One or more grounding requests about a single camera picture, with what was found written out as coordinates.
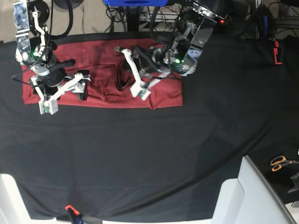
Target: red cloth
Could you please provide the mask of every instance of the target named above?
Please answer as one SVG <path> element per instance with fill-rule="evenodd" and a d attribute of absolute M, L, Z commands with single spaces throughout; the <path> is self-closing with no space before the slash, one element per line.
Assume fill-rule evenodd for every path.
<path fill-rule="evenodd" d="M 151 94 L 145 101 L 132 97 L 130 86 L 123 91 L 116 88 L 117 69 L 121 70 L 122 79 L 128 83 L 134 81 L 133 75 L 121 68 L 124 56 L 115 52 L 114 48 L 131 48 L 139 45 L 149 48 L 154 42 L 151 39 L 129 39 L 110 41 L 89 41 L 59 45 L 54 52 L 59 61 L 71 58 L 76 60 L 74 67 L 66 68 L 68 73 L 77 70 L 89 70 L 91 82 L 88 82 L 88 99 L 79 101 L 77 94 L 67 92 L 58 100 L 59 105 L 76 105 L 102 108 L 145 108 L 151 109 L 182 106 L 182 85 L 178 80 L 165 79 L 151 89 Z M 23 80 L 28 81 L 34 75 L 32 71 L 23 74 Z M 33 88 L 23 85 L 23 100 L 25 104 L 36 104 L 38 95 L 33 94 Z"/>

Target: blue bin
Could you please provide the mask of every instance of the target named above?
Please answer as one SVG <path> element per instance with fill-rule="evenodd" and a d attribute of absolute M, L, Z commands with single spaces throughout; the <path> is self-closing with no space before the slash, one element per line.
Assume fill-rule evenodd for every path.
<path fill-rule="evenodd" d="M 168 0 L 105 0 L 111 6 L 165 6 Z"/>

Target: scissors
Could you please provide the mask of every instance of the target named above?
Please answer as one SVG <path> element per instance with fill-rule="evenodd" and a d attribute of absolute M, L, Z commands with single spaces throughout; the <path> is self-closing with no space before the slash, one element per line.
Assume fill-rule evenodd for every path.
<path fill-rule="evenodd" d="M 280 156 L 274 158 L 270 164 L 272 166 L 272 168 L 271 168 L 272 172 L 276 172 L 276 171 L 280 170 L 282 167 L 285 167 L 290 164 L 296 164 L 296 163 L 299 163 L 299 161 L 287 160 L 285 158 L 285 156 L 280 155 Z"/>

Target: black fabric surface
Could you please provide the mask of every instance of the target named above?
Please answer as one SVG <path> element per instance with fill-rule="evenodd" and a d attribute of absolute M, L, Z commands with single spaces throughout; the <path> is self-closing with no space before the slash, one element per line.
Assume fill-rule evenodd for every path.
<path fill-rule="evenodd" d="M 63 42 L 103 38 L 111 36 Z M 285 203 L 299 199 L 287 195 L 298 167 L 272 173 L 269 166 L 279 154 L 298 159 L 297 51 L 286 50 L 277 66 L 264 43 L 213 35 L 184 79 L 184 106 L 60 105 L 53 116 L 23 104 L 10 80 L 20 71 L 14 54 L 15 43 L 0 46 L 0 168 L 17 181 L 32 218 L 65 215 L 69 203 L 111 221 L 211 218 L 221 184 L 237 177 L 245 154 Z"/>

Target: red towel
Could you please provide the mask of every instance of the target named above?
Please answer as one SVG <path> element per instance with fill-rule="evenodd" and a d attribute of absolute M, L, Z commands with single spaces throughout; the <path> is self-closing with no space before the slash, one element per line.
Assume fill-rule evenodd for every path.
<path fill-rule="evenodd" d="M 91 82 L 88 82 L 88 99 L 79 101 L 77 94 L 67 92 L 58 100 L 59 105 L 90 106 L 102 108 L 145 108 L 151 109 L 182 106 L 182 85 L 178 80 L 165 79 L 151 89 L 150 96 L 145 100 L 132 97 L 130 84 L 134 82 L 133 75 L 124 71 L 121 62 L 124 56 L 115 52 L 114 48 L 131 49 L 134 45 L 149 48 L 154 42 L 151 39 L 129 39 L 110 41 L 88 41 L 59 45 L 54 51 L 59 61 L 71 58 L 76 60 L 74 67 L 66 68 L 68 73 L 77 70 L 89 70 Z M 122 91 L 117 88 L 117 71 L 121 73 Z M 34 75 L 32 71 L 23 74 L 23 80 L 28 81 Z M 25 104 L 36 104 L 38 95 L 33 94 L 33 88 L 23 85 L 23 100 Z"/>

